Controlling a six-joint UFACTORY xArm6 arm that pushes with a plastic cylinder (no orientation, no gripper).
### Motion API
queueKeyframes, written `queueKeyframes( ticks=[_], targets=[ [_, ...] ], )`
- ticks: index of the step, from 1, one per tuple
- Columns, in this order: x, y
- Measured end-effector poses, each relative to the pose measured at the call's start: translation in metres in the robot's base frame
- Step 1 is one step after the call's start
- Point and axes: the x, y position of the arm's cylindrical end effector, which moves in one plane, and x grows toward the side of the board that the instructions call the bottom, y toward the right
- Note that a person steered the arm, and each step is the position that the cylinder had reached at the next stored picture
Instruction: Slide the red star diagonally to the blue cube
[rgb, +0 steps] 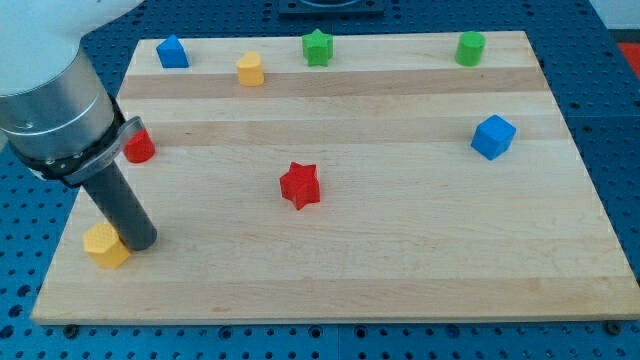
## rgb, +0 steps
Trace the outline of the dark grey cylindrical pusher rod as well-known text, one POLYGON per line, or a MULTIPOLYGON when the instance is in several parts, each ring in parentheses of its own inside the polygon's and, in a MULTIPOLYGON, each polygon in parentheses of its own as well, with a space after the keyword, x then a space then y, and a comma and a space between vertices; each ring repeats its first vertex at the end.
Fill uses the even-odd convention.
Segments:
POLYGON ((157 229, 114 162, 82 186, 128 249, 141 251, 154 244, 157 229))

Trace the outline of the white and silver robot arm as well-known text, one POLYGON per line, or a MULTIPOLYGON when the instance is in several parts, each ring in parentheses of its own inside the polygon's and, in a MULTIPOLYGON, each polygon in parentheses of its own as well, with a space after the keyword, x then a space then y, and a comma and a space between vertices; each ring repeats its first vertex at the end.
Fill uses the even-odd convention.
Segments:
POLYGON ((138 4, 1 4, 2 133, 36 175, 83 187, 124 245, 134 251, 150 247, 157 230, 114 160, 144 125, 138 117, 124 118, 81 39, 138 4))

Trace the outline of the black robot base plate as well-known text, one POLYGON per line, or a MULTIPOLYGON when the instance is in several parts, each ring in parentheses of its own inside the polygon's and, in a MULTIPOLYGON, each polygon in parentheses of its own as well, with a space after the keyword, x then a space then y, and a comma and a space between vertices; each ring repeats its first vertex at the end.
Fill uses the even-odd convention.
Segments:
POLYGON ((277 0, 280 17, 306 15, 380 15, 385 11, 385 0, 277 0))

